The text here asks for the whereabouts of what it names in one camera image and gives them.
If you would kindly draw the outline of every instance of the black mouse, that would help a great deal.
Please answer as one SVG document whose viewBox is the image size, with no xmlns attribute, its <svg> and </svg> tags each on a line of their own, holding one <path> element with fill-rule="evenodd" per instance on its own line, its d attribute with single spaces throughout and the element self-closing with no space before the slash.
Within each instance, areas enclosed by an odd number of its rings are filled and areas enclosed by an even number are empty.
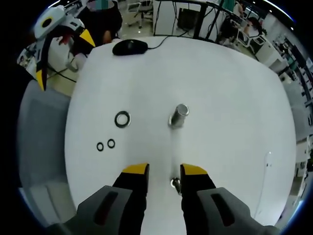
<svg viewBox="0 0 313 235">
<path fill-rule="evenodd" d="M 112 52 L 114 55 L 143 54 L 148 50 L 148 44 L 136 39 L 127 39 L 117 43 Z"/>
</svg>

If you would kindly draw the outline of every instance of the gray chair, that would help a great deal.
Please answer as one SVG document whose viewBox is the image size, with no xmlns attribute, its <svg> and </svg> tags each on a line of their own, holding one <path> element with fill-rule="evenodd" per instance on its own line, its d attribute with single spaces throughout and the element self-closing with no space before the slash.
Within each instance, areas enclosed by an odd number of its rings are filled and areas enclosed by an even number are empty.
<svg viewBox="0 0 313 235">
<path fill-rule="evenodd" d="M 34 80 L 27 85 L 17 125 L 20 192 L 44 226 L 72 218 L 65 168 L 64 140 L 70 97 Z"/>
<path fill-rule="evenodd" d="M 140 19 L 134 22 L 128 23 L 128 26 L 132 26 L 135 23 L 139 23 L 139 28 L 142 28 L 142 22 L 148 20 L 153 21 L 153 3 L 151 0 L 126 0 L 127 8 L 126 12 L 136 13 L 134 18 L 140 14 Z"/>
</svg>

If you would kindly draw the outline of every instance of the black cable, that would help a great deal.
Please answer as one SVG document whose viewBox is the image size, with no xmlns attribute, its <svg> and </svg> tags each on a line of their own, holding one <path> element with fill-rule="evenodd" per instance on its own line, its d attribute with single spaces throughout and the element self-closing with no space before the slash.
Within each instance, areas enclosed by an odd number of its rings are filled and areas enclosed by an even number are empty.
<svg viewBox="0 0 313 235">
<path fill-rule="evenodd" d="M 175 14 L 175 18 L 174 18 L 174 22 L 173 22 L 173 26 L 172 26 L 172 35 L 173 35 L 173 33 L 174 33 L 175 21 L 177 20 L 177 23 L 178 23 L 178 19 L 177 19 L 177 12 L 176 12 L 176 10 L 175 10 L 174 2 L 172 2 L 172 5 L 173 5 L 173 9 L 174 9 L 174 14 Z"/>
<path fill-rule="evenodd" d="M 35 57 L 35 52 L 31 51 L 31 50 L 28 49 L 27 47 L 25 47 L 25 50 L 27 50 L 29 53 L 31 53 L 31 55 L 32 55 L 33 57 Z M 70 78 L 64 76 L 64 75 L 61 74 L 60 72 L 56 71 L 53 67 L 51 67 L 51 66 L 49 66 L 49 65 L 47 65 L 47 67 L 48 67 L 50 70 L 52 70 L 53 72 L 55 72 L 56 74 L 62 76 L 63 78 L 68 79 L 68 80 L 70 80 L 70 81 L 72 81 L 72 82 L 76 82 L 76 81 L 74 81 L 74 80 L 72 80 L 72 79 L 70 79 Z"/>
<path fill-rule="evenodd" d="M 166 37 L 162 40 L 162 42 L 161 42 L 159 45 L 157 45 L 156 47 L 148 47 L 148 49 L 149 49 L 149 50 L 156 49 L 156 48 L 158 48 L 160 45 L 162 45 L 162 43 L 165 41 L 165 39 L 167 39 L 167 38 L 169 38 L 169 37 L 178 37 L 178 38 L 179 38 L 179 37 L 183 36 L 183 35 L 186 34 L 186 33 L 188 33 L 188 31 L 183 32 L 182 34 L 180 34 L 180 35 L 178 35 L 178 36 L 168 35 L 168 36 L 166 36 Z"/>
<path fill-rule="evenodd" d="M 216 38 L 217 38 L 217 36 L 218 36 L 218 29 L 217 29 L 217 24 L 216 24 L 216 22 L 215 22 L 215 27 L 216 27 Z"/>
<path fill-rule="evenodd" d="M 153 36 L 156 35 L 157 20 L 158 20 L 158 16 L 159 16 L 159 13 L 160 13 L 161 3 L 162 3 L 162 1 L 160 1 L 160 4 L 158 5 L 157 12 L 156 12 L 156 23 L 155 23 L 155 28 L 154 28 L 154 31 L 153 31 Z"/>
<path fill-rule="evenodd" d="M 212 9 L 209 11 L 209 13 L 210 13 L 211 11 L 213 11 L 213 10 L 214 10 L 214 13 L 216 14 L 215 8 L 212 8 Z M 214 27 L 214 25 L 212 25 L 212 23 L 211 23 L 211 24 L 209 25 L 209 27 L 207 28 L 207 32 L 209 32 L 211 26 Z M 217 30 L 217 24 L 216 24 L 216 22 L 215 22 L 215 27 L 216 27 L 216 38 L 217 38 L 218 30 Z"/>
<path fill-rule="evenodd" d="M 168 37 L 172 37 L 172 35 L 166 36 L 158 46 L 156 46 L 156 47 L 148 47 L 148 49 L 152 50 L 152 49 L 158 48 L 160 45 L 162 45 L 162 43 L 163 43 L 163 42 L 165 41 L 165 39 L 167 39 Z"/>
<path fill-rule="evenodd" d="M 72 82 L 75 82 L 75 83 L 76 83 L 76 81 L 75 81 L 75 80 L 70 79 L 70 78 L 68 78 L 68 77 L 64 76 L 64 75 L 63 75 L 63 74 L 61 74 L 60 72 L 56 71 L 53 67 L 51 67 L 51 66 L 49 66 L 49 65 L 47 65 L 47 67 L 48 67 L 50 70 L 52 70 L 53 72 L 55 72 L 56 74 L 58 74 L 58 75 L 62 76 L 63 78 L 68 79 L 68 80 L 70 80 L 70 81 L 72 81 Z"/>
</svg>

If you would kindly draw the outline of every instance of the metal peg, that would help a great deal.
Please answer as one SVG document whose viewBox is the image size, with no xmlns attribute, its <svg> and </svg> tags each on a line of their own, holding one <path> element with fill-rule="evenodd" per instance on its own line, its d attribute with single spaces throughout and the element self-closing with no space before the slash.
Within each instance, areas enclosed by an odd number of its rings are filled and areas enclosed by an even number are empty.
<svg viewBox="0 0 313 235">
<path fill-rule="evenodd" d="M 181 128 L 184 124 L 185 118 L 189 114 L 189 108 L 188 106 L 184 104 L 179 104 L 173 115 L 170 116 L 168 124 L 171 128 Z"/>
<path fill-rule="evenodd" d="M 179 178 L 173 178 L 171 179 L 171 187 L 175 188 L 178 195 L 181 196 L 181 184 Z"/>
</svg>

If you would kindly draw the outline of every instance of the black rubber ring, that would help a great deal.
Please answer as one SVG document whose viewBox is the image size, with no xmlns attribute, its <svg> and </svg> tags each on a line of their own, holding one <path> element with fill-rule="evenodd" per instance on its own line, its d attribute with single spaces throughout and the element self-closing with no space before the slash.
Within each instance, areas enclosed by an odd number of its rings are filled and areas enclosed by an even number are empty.
<svg viewBox="0 0 313 235">
<path fill-rule="evenodd" d="M 103 143 L 99 142 L 99 143 L 97 144 L 97 149 L 98 149 L 99 152 L 102 152 L 103 149 L 104 149 Z"/>
<path fill-rule="evenodd" d="M 126 122 L 125 124 L 119 124 L 119 123 L 117 122 L 117 118 L 118 118 L 118 116 L 120 116 L 120 115 L 125 115 L 125 116 L 127 117 L 127 122 Z M 129 123 L 131 122 L 131 116 L 130 116 L 129 113 L 126 112 L 126 111 L 118 112 L 117 115 L 116 115 L 115 118 L 114 118 L 114 122 L 115 122 L 115 125 L 116 125 L 118 128 L 125 128 L 125 127 L 128 126 Z"/>
<path fill-rule="evenodd" d="M 108 140 L 108 147 L 109 147 L 109 148 L 114 148 L 114 147 L 115 147 L 115 141 L 114 141 L 113 139 L 109 139 L 109 140 Z"/>
</svg>

